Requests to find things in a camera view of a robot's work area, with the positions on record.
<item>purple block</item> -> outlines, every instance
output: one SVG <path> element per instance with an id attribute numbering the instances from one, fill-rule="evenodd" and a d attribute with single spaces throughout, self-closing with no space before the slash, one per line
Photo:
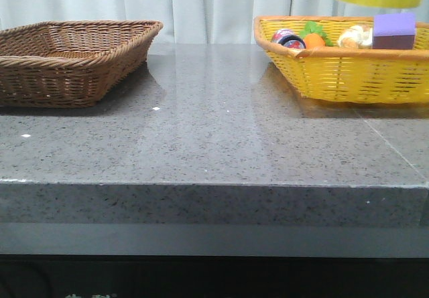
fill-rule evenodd
<path id="1" fill-rule="evenodd" d="M 413 13 L 374 17 L 373 49 L 412 49 L 415 37 L 416 16 Z"/>

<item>wicker basket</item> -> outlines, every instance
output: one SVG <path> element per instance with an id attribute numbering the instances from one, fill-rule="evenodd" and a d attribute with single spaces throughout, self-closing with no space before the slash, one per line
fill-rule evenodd
<path id="1" fill-rule="evenodd" d="M 159 21 L 48 21 L 0 31 L 0 105 L 87 107 L 146 60 Z"/>
<path id="2" fill-rule="evenodd" d="M 309 20 L 323 25 L 334 43 L 352 25 L 373 24 L 369 17 L 255 18 L 256 42 L 302 96 L 333 102 L 429 102 L 429 24 L 416 24 L 413 50 L 298 50 L 270 42 L 276 30 L 289 28 L 298 33 Z"/>

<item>toy food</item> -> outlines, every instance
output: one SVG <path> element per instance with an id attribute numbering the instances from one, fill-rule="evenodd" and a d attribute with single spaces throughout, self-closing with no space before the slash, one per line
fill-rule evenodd
<path id="1" fill-rule="evenodd" d="M 370 48 L 373 44 L 373 28 L 368 25 L 354 25 L 344 30 L 336 41 L 338 47 Z"/>
<path id="2" fill-rule="evenodd" d="M 413 13 L 390 13 L 374 17 L 374 49 L 413 49 L 416 16 Z"/>
<path id="3" fill-rule="evenodd" d="M 271 39 L 271 42 L 275 42 L 287 48 L 304 49 L 306 44 L 290 29 L 279 29 L 277 30 Z"/>
<path id="4" fill-rule="evenodd" d="M 300 37 L 303 38 L 307 48 L 333 46 L 323 27 L 315 21 L 307 21 L 304 30 L 300 31 Z"/>

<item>basket rim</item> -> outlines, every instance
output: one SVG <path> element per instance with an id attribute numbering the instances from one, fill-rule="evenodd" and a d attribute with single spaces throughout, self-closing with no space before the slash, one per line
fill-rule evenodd
<path id="1" fill-rule="evenodd" d="M 74 21 L 42 21 L 29 25 L 4 29 L 0 31 L 0 36 L 19 33 L 23 30 L 43 27 L 43 26 L 61 26 L 61 25 L 137 25 L 142 23 L 151 23 L 149 31 L 136 35 L 128 42 L 101 52 L 89 58 L 62 58 L 62 57 L 41 57 L 41 56 L 0 56 L 0 66 L 37 66 L 37 67 L 67 67 L 67 68 L 86 68 L 99 64 L 104 64 L 116 59 L 129 50 L 138 46 L 147 39 L 154 38 L 163 28 L 163 23 L 158 20 L 74 20 Z"/>
<path id="2" fill-rule="evenodd" d="M 262 21 L 373 21 L 373 17 L 332 17 L 332 16 L 308 16 L 308 15 L 260 15 L 254 19 L 254 37 L 257 44 L 271 52 L 291 58 L 379 58 L 390 60 L 429 60 L 429 50 L 390 50 L 390 49 L 351 49 L 340 47 L 316 47 L 311 49 L 287 48 L 270 42 L 262 37 Z M 429 23 L 417 22 L 416 27 L 429 29 Z"/>

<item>gray table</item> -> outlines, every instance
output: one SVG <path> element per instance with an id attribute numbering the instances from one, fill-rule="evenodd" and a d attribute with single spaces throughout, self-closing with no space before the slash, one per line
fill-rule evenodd
<path id="1" fill-rule="evenodd" d="M 0 108 L 0 254 L 429 256 L 428 106 L 154 44 L 95 107 Z"/>

